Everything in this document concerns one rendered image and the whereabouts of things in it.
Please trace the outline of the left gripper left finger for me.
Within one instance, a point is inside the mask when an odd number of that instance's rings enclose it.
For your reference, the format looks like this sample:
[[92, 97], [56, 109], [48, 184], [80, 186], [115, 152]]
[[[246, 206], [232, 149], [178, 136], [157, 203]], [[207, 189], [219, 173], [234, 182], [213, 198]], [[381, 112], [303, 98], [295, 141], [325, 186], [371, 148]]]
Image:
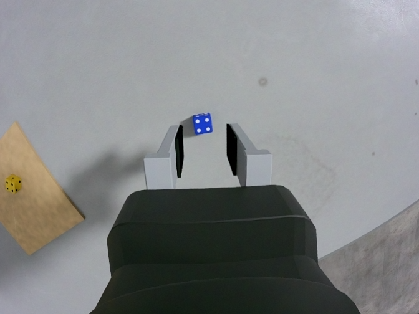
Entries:
[[157, 153], [143, 159], [147, 189], [175, 189], [184, 160], [183, 126], [171, 125]]

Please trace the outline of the yellow die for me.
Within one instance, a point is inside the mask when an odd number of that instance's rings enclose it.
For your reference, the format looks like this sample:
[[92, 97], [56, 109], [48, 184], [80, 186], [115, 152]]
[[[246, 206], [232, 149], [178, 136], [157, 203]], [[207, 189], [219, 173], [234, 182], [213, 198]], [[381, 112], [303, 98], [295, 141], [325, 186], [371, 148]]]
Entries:
[[10, 175], [6, 178], [6, 190], [16, 194], [21, 189], [21, 178], [15, 175]]

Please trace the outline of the blue die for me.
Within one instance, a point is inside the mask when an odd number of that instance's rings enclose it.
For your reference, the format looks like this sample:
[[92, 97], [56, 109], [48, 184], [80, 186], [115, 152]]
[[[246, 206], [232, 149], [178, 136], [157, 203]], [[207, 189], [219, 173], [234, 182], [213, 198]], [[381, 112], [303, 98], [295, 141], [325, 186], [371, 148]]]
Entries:
[[196, 135], [213, 132], [210, 113], [193, 115], [193, 124]]

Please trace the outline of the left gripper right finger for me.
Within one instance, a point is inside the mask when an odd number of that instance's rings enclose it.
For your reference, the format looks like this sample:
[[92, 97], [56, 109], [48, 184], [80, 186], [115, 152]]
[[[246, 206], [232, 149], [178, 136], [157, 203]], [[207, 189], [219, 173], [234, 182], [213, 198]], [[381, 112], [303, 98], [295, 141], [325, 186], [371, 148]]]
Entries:
[[226, 124], [226, 156], [241, 186], [271, 185], [272, 154], [258, 150], [238, 123]]

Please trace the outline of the tan mat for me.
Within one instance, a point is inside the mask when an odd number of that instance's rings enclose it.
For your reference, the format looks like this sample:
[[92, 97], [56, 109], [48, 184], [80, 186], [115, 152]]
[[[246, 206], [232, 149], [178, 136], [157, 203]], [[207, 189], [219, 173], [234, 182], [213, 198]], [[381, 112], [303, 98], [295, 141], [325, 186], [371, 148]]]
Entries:
[[[12, 174], [21, 178], [16, 194], [6, 190], [6, 178]], [[3, 226], [31, 255], [84, 219], [15, 121], [0, 139]]]

